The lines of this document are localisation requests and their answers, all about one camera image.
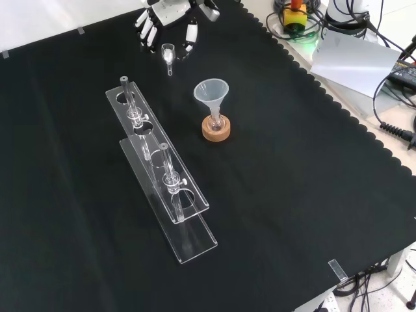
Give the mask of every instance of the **clear acrylic stand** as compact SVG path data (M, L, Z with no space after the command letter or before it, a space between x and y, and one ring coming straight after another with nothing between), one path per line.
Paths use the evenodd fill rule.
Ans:
M217 246L201 216L209 208L135 83L106 92L127 138L120 142L178 261Z

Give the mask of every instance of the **wooden base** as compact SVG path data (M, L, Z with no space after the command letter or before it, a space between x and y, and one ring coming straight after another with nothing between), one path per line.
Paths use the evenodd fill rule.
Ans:
M226 126L219 130L214 131L208 127L208 119L211 116L205 117L205 119L202 122L202 135L211 142L221 142L224 141L231 132L231 124L229 122L229 119L225 117L224 115L221 115L226 122Z

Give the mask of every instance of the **black cloth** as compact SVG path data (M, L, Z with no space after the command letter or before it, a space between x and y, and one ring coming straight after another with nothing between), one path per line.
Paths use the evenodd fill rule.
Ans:
M0 60L0 311L291 311L416 241L416 182L232 0L168 78L138 12ZM162 36L182 42L186 23ZM204 193L218 247L180 265L105 91L135 81ZM231 136L202 137L202 80Z

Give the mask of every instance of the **white floor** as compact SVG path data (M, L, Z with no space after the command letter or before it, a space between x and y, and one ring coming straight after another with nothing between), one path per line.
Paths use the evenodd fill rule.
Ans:
M410 252L408 261L411 265L416 267L416 252ZM387 272L373 274L370 279L369 291L382 288L387 285L392 279L387 275ZM416 272L405 264L401 275L385 289L369 294L370 311L373 312L408 312L406 302L410 300L413 293L416 291ZM348 297L336 297L339 311L349 312L349 306L353 295ZM361 311L361 298L358 298L354 304L353 312Z

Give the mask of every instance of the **robotic hand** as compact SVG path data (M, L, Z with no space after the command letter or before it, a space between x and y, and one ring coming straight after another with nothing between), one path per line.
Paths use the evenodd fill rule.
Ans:
M212 0L141 0L146 8L135 23L137 38L141 45L151 53L156 46L161 31L180 19L185 19L196 7L210 20L216 21L220 16L218 7ZM195 18L188 19L188 30L182 51L177 58L186 59L194 49L198 37L198 23Z

